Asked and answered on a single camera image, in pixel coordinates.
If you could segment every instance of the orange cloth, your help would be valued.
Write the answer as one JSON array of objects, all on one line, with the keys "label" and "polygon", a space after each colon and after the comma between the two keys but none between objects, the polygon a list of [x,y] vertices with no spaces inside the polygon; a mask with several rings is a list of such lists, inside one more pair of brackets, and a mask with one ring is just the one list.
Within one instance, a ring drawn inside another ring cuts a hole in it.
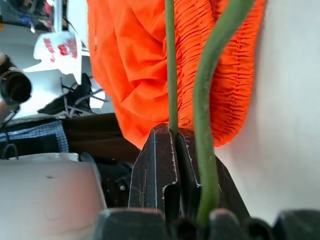
[{"label": "orange cloth", "polygon": [[[87,0],[93,76],[111,96],[124,137],[142,148],[150,130],[168,122],[164,0]],[[228,0],[174,0],[179,126],[193,128],[192,91],[205,42]],[[254,78],[256,36],[264,0],[229,42],[213,76],[215,146],[244,124]]]}]

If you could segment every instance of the ruffled orange fabric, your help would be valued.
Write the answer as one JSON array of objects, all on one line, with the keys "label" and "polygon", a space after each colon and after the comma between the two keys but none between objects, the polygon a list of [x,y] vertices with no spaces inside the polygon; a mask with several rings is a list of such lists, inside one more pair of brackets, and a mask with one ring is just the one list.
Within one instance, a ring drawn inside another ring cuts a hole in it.
[{"label": "ruffled orange fabric", "polygon": [[[164,0],[87,0],[95,79],[111,96],[122,133],[142,148],[168,122]],[[179,126],[193,129],[192,91],[205,42],[229,0],[174,0]],[[219,60],[210,92],[215,145],[241,129],[254,78],[264,0],[256,0]]]}]

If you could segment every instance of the plaid cloth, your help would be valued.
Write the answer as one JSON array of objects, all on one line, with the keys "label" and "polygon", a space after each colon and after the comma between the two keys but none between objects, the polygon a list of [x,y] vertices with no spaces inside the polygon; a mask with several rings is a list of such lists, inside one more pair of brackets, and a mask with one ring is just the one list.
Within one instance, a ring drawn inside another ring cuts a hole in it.
[{"label": "plaid cloth", "polygon": [[[65,131],[62,127],[61,120],[46,123],[36,127],[18,130],[18,131],[8,131],[8,135],[10,140],[32,139],[37,137],[44,137],[47,135],[55,135],[60,152],[61,153],[69,152],[69,145],[68,145]],[[6,141],[7,141],[6,134],[0,133],[0,143],[6,142]]]}]

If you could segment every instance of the orange fabric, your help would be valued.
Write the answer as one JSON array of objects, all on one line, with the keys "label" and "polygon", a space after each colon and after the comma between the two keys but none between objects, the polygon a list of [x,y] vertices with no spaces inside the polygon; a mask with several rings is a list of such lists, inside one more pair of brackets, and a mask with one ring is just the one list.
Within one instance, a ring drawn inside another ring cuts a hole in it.
[{"label": "orange fabric", "polygon": [[[164,0],[87,0],[93,75],[111,96],[121,131],[142,148],[150,130],[168,122]],[[179,126],[193,128],[192,91],[202,49],[228,0],[174,0]],[[254,77],[264,0],[225,48],[210,93],[215,145],[244,124]]]}]

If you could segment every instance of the elastic gathered fabric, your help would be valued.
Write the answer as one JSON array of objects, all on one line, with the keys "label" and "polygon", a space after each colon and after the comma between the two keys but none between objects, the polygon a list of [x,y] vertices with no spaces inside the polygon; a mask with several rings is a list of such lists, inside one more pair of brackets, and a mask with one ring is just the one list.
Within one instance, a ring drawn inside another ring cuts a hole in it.
[{"label": "elastic gathered fabric", "polygon": [[[110,95],[123,136],[142,148],[167,123],[164,0],[87,0],[93,76]],[[201,53],[229,0],[174,0],[179,127],[193,129],[193,87]],[[246,119],[254,82],[256,37],[264,0],[256,0],[216,67],[210,90],[215,146],[234,138]]]}]

